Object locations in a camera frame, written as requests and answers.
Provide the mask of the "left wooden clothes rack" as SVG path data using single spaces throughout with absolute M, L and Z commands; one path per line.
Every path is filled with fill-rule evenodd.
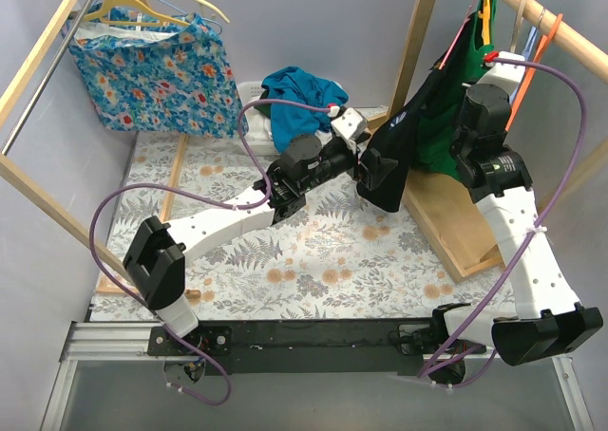
M 8 86 L 61 0 L 1 0 L 1 85 Z M 83 225 L 119 187 L 134 138 L 105 129 L 65 55 L 8 157 Z M 12 186 L 1 184 L 1 296 L 84 306 L 98 269 L 88 249 Z

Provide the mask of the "light blue hanger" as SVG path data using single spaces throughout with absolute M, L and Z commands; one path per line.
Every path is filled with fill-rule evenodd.
M 543 9 L 541 11 L 541 15 L 539 17 L 539 20 L 537 22 L 537 24 L 533 27 L 530 28 L 529 32 L 528 32 L 528 36 L 526 38 L 524 47 L 522 49 L 522 56 L 526 61 L 529 61 L 532 55 L 532 52 L 535 49 L 535 46 L 537 44 L 537 41 L 539 39 L 539 34 L 541 32 L 541 25 L 542 25 L 542 20 L 543 17 L 545 15 L 546 9 Z

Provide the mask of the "wooden clothes rack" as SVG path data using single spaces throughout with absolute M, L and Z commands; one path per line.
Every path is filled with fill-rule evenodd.
M 384 122 L 406 103 L 435 1 L 415 0 L 396 87 Z M 518 12 L 517 17 L 538 25 L 543 33 L 550 32 L 556 22 L 557 16 L 536 0 L 503 1 L 512 9 L 523 6 L 523 12 Z M 607 54 L 563 20 L 552 43 L 607 84 Z M 577 167 L 561 195 L 566 197 L 578 190 L 606 161 L 607 140 Z M 457 180 L 414 170 L 408 173 L 402 201 L 454 282 L 462 282 L 503 263 L 492 232 L 466 188 Z
M 61 0 L 1 0 L 1 85 L 8 86 Z M 8 157 L 83 225 L 119 187 L 134 138 L 105 129 L 65 55 Z M 1 184 L 1 296 L 84 306 L 98 269 L 88 249 L 12 186 Z

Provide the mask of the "orange plastic hanger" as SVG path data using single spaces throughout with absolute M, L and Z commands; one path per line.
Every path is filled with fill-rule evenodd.
M 554 24 L 553 24 L 550 32 L 547 35 L 543 35 L 541 37 L 541 39 L 539 41 L 539 44 L 538 44 L 538 47 L 537 47 L 537 50 L 536 50 L 536 54 L 535 54 L 535 56 L 534 56 L 534 58 L 532 60 L 533 63 L 539 64 L 541 62 L 542 57 L 543 57 L 545 51 L 547 50 L 547 48 L 549 47 L 549 45 L 553 41 L 553 39 L 554 39 L 554 37 L 555 37 L 555 35 L 557 33 L 557 30 L 558 30 L 558 28 L 561 25 L 562 17 L 563 17 L 563 15 L 559 14 L 556 17 L 556 20 L 555 20 L 555 22 L 554 22 Z M 534 67 L 529 67 L 529 68 L 526 69 L 526 71 L 524 73 L 524 76 L 523 76 L 522 83 L 521 83 L 521 85 L 518 88 L 517 94 L 515 95 L 514 102 L 512 104 L 512 113 L 511 113 L 511 116 L 509 118 L 509 121 L 507 122 L 507 125 L 506 125 L 506 128 L 505 128 L 506 131 L 510 130 L 513 122 L 515 121 L 515 118 L 516 118 L 516 116 L 518 114 L 518 111 L 519 111 L 521 105 L 522 105 L 522 102 L 523 102 L 523 99 L 524 99 L 524 97 L 526 95 L 526 92 L 527 92 L 529 86 L 532 83 L 532 80 L 534 78 L 535 73 L 536 73 L 536 69 Z

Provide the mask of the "white floral print t-shirt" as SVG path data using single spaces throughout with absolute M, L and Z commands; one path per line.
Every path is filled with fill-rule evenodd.
M 248 132 L 245 136 L 252 149 L 255 147 L 274 147 L 271 120 L 262 113 L 254 110 L 252 114 L 246 113 Z

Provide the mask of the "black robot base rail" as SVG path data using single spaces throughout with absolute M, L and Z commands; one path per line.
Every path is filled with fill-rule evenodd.
M 413 376 L 447 339 L 432 317 L 202 321 L 184 337 L 229 374 L 386 372 Z

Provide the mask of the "blue floral garment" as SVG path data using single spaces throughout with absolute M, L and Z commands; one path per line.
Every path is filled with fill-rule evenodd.
M 220 36 L 197 13 L 153 27 L 115 8 L 110 26 L 82 22 L 68 50 L 103 126 L 233 138 L 242 104 Z

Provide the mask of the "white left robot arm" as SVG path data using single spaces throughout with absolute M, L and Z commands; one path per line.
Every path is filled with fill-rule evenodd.
M 300 136 L 268 168 L 269 182 L 260 179 L 224 208 L 189 217 L 145 219 L 134 236 L 123 267 L 146 307 L 169 327 L 169 343 L 183 355 L 201 346 L 199 319 L 185 296 L 185 270 L 217 246 L 252 231 L 269 228 L 306 205 L 306 194 L 343 173 L 357 175 L 363 133 L 351 149 L 333 136 L 322 145 L 314 136 Z

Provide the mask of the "black t-shirt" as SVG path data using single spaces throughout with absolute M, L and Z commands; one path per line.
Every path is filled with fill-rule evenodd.
M 398 160 L 397 167 L 390 173 L 396 172 L 396 176 L 400 179 L 406 178 L 408 171 L 413 168 L 418 112 L 425 98 L 418 93 L 420 87 L 404 107 L 374 133 L 368 143 L 368 148 L 375 148 L 384 158 Z M 357 193 L 367 202 L 386 212 L 397 212 L 402 192 L 397 191 L 395 196 L 391 197 L 387 191 L 382 191 L 379 187 L 368 190 L 363 184 L 358 184 Z

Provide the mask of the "right wooden rack base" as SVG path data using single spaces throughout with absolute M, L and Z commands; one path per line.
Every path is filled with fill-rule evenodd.
M 379 187 L 408 210 L 447 274 L 456 283 L 504 264 L 494 235 L 466 187 L 443 174 L 392 172 Z

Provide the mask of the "metal rod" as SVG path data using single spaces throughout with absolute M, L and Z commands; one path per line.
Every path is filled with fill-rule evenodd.
M 66 54 L 67 46 L 73 39 L 77 27 L 80 26 L 84 20 L 84 16 L 90 9 L 93 1 L 94 0 L 86 0 L 83 6 L 80 8 L 76 19 L 73 21 L 72 28 L 68 31 L 62 43 L 59 45 L 55 55 L 49 63 L 47 70 L 42 76 L 40 83 L 34 89 L 21 115 L 3 142 L 1 146 L 1 154 L 3 156 L 6 157 L 9 154 L 10 149 L 20 136 L 25 124 L 33 112 L 34 107 L 36 104 L 38 104 L 42 94 L 48 86 L 48 83 Z M 4 126 L 11 112 L 24 95 L 34 74 L 46 58 L 57 36 L 60 34 L 62 26 L 67 20 L 67 17 L 78 2 L 79 0 L 62 0 L 60 2 L 57 10 L 55 10 L 55 12 L 51 15 L 47 25 L 34 43 L 25 61 L 21 64 L 16 74 L 10 81 L 8 87 L 1 96 L 1 126 Z

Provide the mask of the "yellow plastic hanger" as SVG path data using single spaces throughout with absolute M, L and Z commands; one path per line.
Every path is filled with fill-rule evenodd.
M 163 27 L 168 24 L 181 27 L 189 26 L 188 22 L 152 10 L 141 0 L 104 0 L 98 10 L 91 13 L 87 13 L 83 17 L 83 20 L 86 22 L 99 20 L 100 22 L 109 25 L 127 25 L 127 21 L 112 20 L 110 18 L 111 11 L 118 8 L 135 10 L 137 13 L 141 13 L 143 16 L 147 16 L 153 19 L 152 22 L 136 21 L 134 22 L 135 26 L 154 28 Z

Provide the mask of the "beige wooden hanger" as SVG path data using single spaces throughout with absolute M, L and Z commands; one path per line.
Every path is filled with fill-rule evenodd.
M 516 16 L 514 19 L 510 44 L 509 44 L 509 52 L 514 53 L 517 48 L 517 44 L 519 41 L 519 36 L 523 26 L 523 14 L 525 11 L 527 0 L 519 0 L 519 4 L 517 7 Z

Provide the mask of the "floral patterned table mat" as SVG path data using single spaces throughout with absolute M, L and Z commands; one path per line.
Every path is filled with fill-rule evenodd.
M 167 183 L 177 135 L 139 134 L 126 184 Z M 213 200 L 235 197 L 261 178 L 239 141 L 187 142 L 179 187 Z M 139 224 L 160 212 L 164 193 L 139 189 L 117 203 L 107 247 L 122 258 Z M 199 292 L 199 319 L 424 317 L 442 304 L 481 301 L 501 267 L 456 284 L 402 207 L 387 214 L 361 200 L 341 176 L 306 196 L 287 220 L 206 253 L 186 270 Z M 96 293 L 91 321 L 147 321 L 120 290 Z

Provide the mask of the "bright green t-shirt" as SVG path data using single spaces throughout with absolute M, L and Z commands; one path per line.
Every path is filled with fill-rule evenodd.
M 432 67 L 418 91 L 425 98 L 418 112 L 414 169 L 459 177 L 450 145 L 465 95 L 464 85 L 476 83 L 485 74 L 482 59 L 494 50 L 492 42 L 489 46 L 482 42 L 482 20 L 478 16 L 481 7 L 482 1 L 470 14 L 446 66 L 442 70 Z

